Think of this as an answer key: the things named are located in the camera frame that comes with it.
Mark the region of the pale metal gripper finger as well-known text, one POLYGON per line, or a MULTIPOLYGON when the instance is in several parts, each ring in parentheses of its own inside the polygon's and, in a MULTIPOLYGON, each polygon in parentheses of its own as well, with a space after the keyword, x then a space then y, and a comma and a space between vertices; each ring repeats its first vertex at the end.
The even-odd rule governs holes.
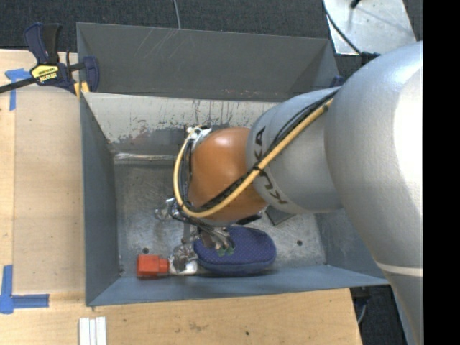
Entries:
POLYGON ((186 263, 180 263, 179 261, 169 262, 169 273, 171 275, 195 275, 198 271, 198 263, 196 260, 192 260, 186 263))
POLYGON ((193 244, 181 244, 173 250, 173 257, 176 262, 190 262, 197 259, 193 244))

